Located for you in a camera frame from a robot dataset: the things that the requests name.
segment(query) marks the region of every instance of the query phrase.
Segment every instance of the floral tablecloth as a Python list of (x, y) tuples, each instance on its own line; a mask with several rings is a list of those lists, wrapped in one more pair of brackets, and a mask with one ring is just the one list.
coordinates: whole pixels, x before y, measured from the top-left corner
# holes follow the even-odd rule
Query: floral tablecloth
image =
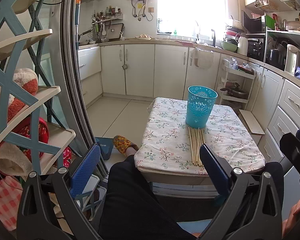
[[(134, 157), (137, 168), (180, 175), (207, 175), (203, 167), (191, 162), (186, 109), (187, 101), (154, 100), (142, 146)], [(204, 138), (206, 144), (232, 167), (249, 172), (265, 166), (262, 153), (229, 106), (213, 106)]]

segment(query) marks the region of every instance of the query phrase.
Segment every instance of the person's foot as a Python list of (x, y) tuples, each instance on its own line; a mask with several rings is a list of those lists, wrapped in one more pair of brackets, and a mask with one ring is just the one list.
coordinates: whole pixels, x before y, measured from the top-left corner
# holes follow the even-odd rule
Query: person's foot
[(139, 147), (136, 144), (121, 135), (117, 135), (113, 138), (113, 144), (117, 150), (126, 157), (135, 154), (139, 150)]

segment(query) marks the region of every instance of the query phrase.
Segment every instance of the bundle of chopsticks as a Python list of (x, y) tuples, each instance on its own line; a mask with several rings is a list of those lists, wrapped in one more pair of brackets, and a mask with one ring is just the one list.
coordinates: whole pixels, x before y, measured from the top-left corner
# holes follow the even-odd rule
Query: bundle of chopsticks
[(191, 159), (194, 165), (202, 167), (202, 162), (199, 156), (199, 150), (202, 144), (204, 144), (204, 136), (202, 129), (195, 129), (188, 126), (190, 145), (191, 145)]

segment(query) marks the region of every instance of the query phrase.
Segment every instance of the human hand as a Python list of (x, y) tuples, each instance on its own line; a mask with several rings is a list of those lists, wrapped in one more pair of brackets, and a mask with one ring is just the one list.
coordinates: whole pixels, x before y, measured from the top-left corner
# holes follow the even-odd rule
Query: human hand
[(282, 222), (282, 238), (284, 238), (297, 223), (297, 215), (300, 213), (300, 200), (291, 210), (288, 219)]

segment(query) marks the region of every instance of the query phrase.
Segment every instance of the blue trash can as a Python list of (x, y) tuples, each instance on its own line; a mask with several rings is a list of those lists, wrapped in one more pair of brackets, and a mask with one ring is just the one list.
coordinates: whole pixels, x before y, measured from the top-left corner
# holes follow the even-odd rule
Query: blue trash can
[(204, 128), (218, 94), (202, 86), (191, 86), (188, 91), (186, 124), (196, 129)]

